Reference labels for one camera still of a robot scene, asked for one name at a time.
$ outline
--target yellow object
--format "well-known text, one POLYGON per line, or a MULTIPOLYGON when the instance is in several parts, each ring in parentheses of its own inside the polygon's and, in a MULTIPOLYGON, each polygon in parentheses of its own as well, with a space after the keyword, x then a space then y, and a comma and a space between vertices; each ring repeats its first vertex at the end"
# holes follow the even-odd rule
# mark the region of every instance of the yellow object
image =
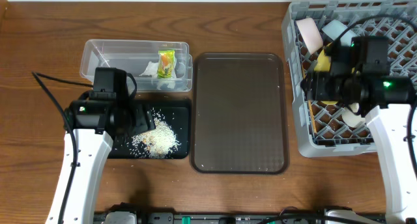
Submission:
POLYGON ((169 78, 175 68, 175 51, 159 51, 158 77, 169 78))
MULTIPOLYGON (((324 54, 324 49, 321 50, 319 57, 317 58, 317 64, 314 67, 316 72, 329 72, 330 71, 330 57, 327 57, 324 54)), ((335 105, 337 101, 322 101, 322 103, 327 105, 335 105)))

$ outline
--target wood grain surface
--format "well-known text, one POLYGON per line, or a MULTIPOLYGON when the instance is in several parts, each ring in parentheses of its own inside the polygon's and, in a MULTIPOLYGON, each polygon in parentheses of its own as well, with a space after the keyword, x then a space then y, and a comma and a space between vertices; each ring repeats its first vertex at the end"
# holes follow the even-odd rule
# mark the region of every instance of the wood grain surface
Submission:
MULTIPOLYGON (((0 32, 0 223, 43 223, 63 158, 58 111, 31 76, 79 76, 88 39, 183 41, 203 52, 268 52, 284 59, 288 3, 10 3, 0 32)), ((83 87, 46 81, 62 106, 83 87)), ((205 175, 184 160, 108 160, 96 210, 120 202, 146 210, 278 213, 349 206, 384 212, 376 154, 304 158, 298 153, 285 65, 290 164, 280 176, 205 175)), ((192 91, 180 94, 192 97, 192 91)))

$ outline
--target green package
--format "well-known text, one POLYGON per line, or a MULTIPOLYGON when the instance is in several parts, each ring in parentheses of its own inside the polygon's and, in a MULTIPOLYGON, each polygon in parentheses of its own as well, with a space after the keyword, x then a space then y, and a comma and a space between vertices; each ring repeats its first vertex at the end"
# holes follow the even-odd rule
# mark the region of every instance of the green package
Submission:
POLYGON ((175 68, 175 50, 159 51, 158 77, 170 78, 175 68))

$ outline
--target spilled rice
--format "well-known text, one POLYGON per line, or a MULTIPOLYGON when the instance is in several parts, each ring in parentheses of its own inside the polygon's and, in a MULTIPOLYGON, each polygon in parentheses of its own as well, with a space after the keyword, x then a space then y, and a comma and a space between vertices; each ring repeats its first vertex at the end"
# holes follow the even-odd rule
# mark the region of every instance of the spilled rice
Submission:
POLYGON ((165 158, 178 150, 177 135, 166 123, 165 116, 152 111, 155 130, 133 136, 131 154, 137 158, 165 158))

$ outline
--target gray dish rack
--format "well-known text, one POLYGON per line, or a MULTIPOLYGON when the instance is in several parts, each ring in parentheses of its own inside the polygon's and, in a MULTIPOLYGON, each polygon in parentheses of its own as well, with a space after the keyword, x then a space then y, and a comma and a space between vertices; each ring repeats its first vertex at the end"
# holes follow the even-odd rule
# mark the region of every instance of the gray dish rack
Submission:
MULTIPOLYGON (((332 20, 339 20, 346 26, 361 18, 377 14, 396 14, 417 23, 417 0, 369 0, 369 1, 315 1, 294 2, 281 25, 285 48, 285 61, 289 66, 293 85, 293 115, 298 139, 298 150, 305 157, 352 156, 375 152, 376 147, 366 127, 348 127, 341 119, 345 111, 337 105, 311 102, 310 113, 304 92, 300 88, 302 69, 317 63, 320 51, 309 54, 295 21, 313 18, 324 45, 332 42, 321 28, 332 20)), ((409 76, 417 87, 417 33, 399 20, 383 18, 369 20, 357 25, 353 32, 358 36, 387 36, 390 39, 388 60, 393 76, 409 76)))

